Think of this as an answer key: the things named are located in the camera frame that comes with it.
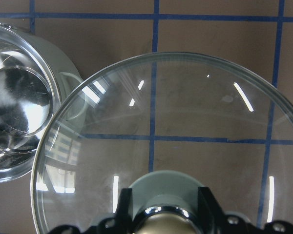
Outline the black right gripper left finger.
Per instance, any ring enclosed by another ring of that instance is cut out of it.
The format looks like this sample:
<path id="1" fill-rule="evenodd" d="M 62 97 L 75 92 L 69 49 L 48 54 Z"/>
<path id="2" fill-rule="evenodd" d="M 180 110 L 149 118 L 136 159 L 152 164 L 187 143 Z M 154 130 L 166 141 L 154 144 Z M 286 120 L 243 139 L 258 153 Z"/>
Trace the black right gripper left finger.
<path id="1" fill-rule="evenodd" d="M 120 192 L 117 209 L 114 215 L 116 226 L 130 226 L 133 219 L 133 195 L 131 188 Z"/>

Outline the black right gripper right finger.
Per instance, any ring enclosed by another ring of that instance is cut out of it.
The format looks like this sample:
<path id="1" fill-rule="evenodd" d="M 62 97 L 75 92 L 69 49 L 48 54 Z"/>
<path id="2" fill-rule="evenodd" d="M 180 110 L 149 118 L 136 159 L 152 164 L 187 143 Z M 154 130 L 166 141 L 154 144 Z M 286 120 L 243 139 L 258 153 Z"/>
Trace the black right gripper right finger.
<path id="1" fill-rule="evenodd" d="M 198 219 L 203 226 L 222 226 L 225 215 L 209 187 L 198 188 Z"/>

